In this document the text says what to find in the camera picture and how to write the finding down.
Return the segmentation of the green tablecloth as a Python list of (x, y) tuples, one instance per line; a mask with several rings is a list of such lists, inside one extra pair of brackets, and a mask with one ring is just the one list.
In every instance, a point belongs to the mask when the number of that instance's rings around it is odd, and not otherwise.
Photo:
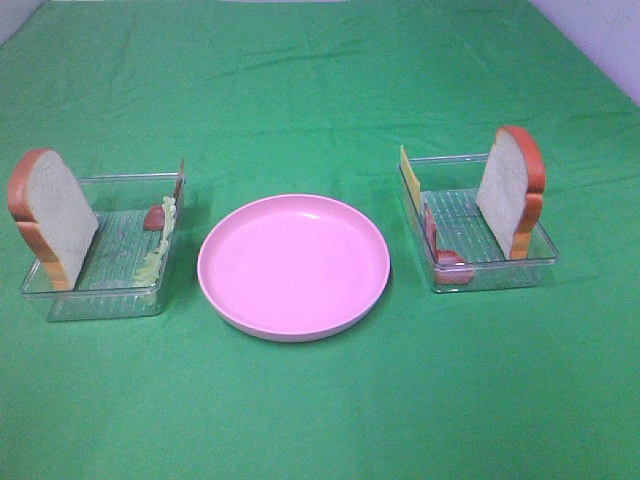
[[(526, 127), (558, 262), (532, 289), (435, 294), (399, 151), (484, 152)], [(29, 149), (79, 176), (186, 170), (170, 300), (50, 323), (1, 217), (5, 479), (635, 479), (639, 111), (526, 1), (51, 2), (1, 49), (1, 174)], [(202, 240), (310, 192), (375, 221), (376, 308), (265, 342), (202, 295)]]

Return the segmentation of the pink round plate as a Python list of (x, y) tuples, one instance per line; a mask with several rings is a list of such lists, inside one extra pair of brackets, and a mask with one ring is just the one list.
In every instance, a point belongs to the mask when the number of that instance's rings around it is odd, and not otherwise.
[(351, 327), (374, 307), (390, 271), (387, 243), (368, 217), (310, 194), (232, 212), (208, 234), (197, 262), (202, 292), (230, 325), (281, 342)]

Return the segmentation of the right clear plastic tray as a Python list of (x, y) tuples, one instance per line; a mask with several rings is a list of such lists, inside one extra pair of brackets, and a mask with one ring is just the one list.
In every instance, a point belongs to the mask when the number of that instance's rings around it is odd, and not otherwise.
[[(549, 285), (554, 280), (552, 266), (558, 251), (544, 228), (537, 224), (531, 237), (528, 257), (508, 260), (476, 205), (487, 154), (436, 157), (409, 156), (421, 185), (421, 213), (413, 207), (398, 164), (405, 211), (430, 288), (437, 293), (505, 290)], [(466, 285), (440, 285), (435, 280), (434, 255), (425, 234), (423, 203), (431, 208), (437, 224), (437, 245), (454, 250), (466, 262), (445, 266), (449, 271), (473, 269)]]

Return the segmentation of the yellow toy cheese slice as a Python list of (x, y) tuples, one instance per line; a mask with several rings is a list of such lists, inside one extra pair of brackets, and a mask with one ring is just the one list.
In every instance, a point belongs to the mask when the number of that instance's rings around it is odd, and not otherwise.
[(409, 156), (404, 145), (400, 146), (400, 170), (404, 178), (413, 207), (418, 214), (421, 213), (421, 185), (415, 175)]

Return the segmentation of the green toy lettuce leaf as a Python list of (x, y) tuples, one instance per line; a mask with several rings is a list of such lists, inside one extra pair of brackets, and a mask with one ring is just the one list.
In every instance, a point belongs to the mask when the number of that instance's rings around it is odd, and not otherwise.
[(165, 234), (163, 231), (160, 231), (161, 235), (157, 247), (144, 256), (142, 263), (135, 271), (133, 277), (133, 285), (135, 287), (145, 287), (153, 285), (160, 277), (162, 260), (169, 250), (169, 237), (171, 236), (174, 227), (175, 223), (173, 225), (172, 231), (167, 234)]

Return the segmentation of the left clear plastic tray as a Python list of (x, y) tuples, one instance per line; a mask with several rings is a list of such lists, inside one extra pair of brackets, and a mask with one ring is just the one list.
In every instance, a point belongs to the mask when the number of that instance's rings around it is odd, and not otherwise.
[(34, 260), (20, 293), (50, 322), (154, 316), (166, 304), (167, 263), (178, 235), (181, 207), (169, 250), (155, 284), (135, 287), (133, 277), (144, 256), (154, 250), (160, 231), (145, 231), (148, 209), (174, 191), (178, 172), (102, 175), (81, 178), (79, 185), (99, 222), (75, 287), (55, 291), (39, 260)]

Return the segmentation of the clear plastic tray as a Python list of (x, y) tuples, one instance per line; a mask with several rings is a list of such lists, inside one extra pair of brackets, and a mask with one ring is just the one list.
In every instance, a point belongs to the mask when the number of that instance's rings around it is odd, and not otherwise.
[[(528, 257), (508, 260), (476, 205), (487, 154), (436, 157), (409, 156), (421, 185), (421, 213), (413, 207), (398, 164), (405, 211), (430, 288), (437, 293), (505, 290), (549, 285), (554, 280), (552, 266), (558, 251), (544, 228), (537, 224), (531, 237)], [(454, 250), (466, 262), (445, 266), (449, 271), (473, 269), (466, 285), (440, 285), (435, 280), (434, 255), (425, 234), (423, 203), (431, 208), (437, 224), (437, 245)]]
[(166, 304), (167, 263), (178, 235), (181, 207), (169, 250), (155, 284), (135, 287), (133, 277), (144, 256), (154, 250), (160, 231), (145, 231), (148, 209), (174, 191), (178, 172), (102, 175), (81, 178), (79, 185), (99, 222), (75, 287), (55, 291), (39, 260), (34, 260), (20, 293), (50, 322), (154, 316)]

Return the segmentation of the toy bread slice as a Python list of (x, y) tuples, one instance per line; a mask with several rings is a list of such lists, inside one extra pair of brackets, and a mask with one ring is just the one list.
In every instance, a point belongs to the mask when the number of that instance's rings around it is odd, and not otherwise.
[(52, 287), (73, 289), (99, 223), (60, 154), (49, 148), (24, 154), (10, 176), (7, 204)]
[(506, 259), (528, 257), (545, 188), (546, 167), (533, 136), (521, 126), (498, 128), (476, 205)]

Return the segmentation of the toy bacon strip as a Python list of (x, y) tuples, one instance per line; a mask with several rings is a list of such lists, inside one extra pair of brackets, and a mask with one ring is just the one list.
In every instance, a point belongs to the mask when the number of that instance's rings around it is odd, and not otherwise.
[(440, 285), (466, 285), (474, 278), (473, 269), (449, 271), (442, 265), (452, 266), (464, 264), (466, 260), (454, 250), (443, 250), (437, 245), (437, 224), (431, 208), (427, 202), (423, 203), (425, 234), (431, 251), (434, 255), (435, 280)]
[(145, 231), (163, 231), (165, 234), (172, 231), (181, 207), (184, 179), (184, 160), (181, 160), (173, 194), (164, 196), (161, 204), (148, 209), (143, 222)]

